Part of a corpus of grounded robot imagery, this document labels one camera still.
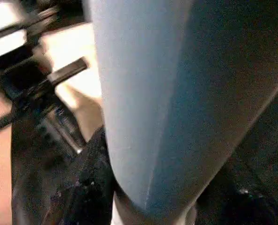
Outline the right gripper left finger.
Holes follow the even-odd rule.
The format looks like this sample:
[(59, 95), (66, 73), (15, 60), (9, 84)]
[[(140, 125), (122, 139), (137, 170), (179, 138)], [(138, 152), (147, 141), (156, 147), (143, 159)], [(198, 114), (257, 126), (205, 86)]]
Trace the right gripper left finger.
[(116, 187), (105, 129), (98, 128), (69, 170), (69, 225), (109, 225)]

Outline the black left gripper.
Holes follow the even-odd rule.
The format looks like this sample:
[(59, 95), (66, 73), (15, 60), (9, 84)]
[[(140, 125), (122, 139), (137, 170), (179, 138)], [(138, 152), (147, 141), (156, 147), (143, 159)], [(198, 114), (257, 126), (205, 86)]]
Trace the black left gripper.
[(12, 104), (4, 117), (35, 113), (38, 132), (64, 155), (78, 155), (86, 146), (74, 114), (57, 96), (56, 87), (88, 68), (83, 57), (53, 71), (42, 51), (27, 46), (0, 56), (0, 93)]

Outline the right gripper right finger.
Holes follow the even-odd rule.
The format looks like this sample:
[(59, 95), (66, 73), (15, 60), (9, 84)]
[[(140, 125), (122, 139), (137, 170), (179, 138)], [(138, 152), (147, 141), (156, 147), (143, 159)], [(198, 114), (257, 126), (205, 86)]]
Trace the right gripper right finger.
[(226, 162), (197, 200), (198, 225), (278, 225), (278, 206), (248, 167)]

